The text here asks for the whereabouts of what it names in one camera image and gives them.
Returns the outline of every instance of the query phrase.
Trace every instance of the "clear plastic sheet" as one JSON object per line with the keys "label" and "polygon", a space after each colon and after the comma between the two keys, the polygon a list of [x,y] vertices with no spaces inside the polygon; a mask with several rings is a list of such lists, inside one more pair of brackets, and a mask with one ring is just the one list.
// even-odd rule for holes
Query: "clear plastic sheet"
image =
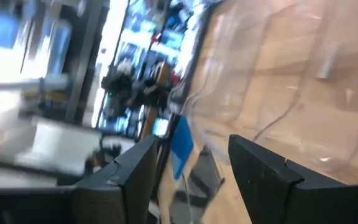
{"label": "clear plastic sheet", "polygon": [[232,1],[184,113],[229,163],[230,134],[358,184],[358,1]]}

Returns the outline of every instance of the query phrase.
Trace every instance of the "transparent plastic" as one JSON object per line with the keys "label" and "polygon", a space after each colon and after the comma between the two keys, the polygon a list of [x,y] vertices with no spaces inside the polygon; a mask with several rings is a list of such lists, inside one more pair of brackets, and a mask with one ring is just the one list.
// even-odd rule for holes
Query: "transparent plastic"
{"label": "transparent plastic", "polygon": [[229,163],[239,134],[358,184],[358,1],[223,7],[184,110],[196,142]]}

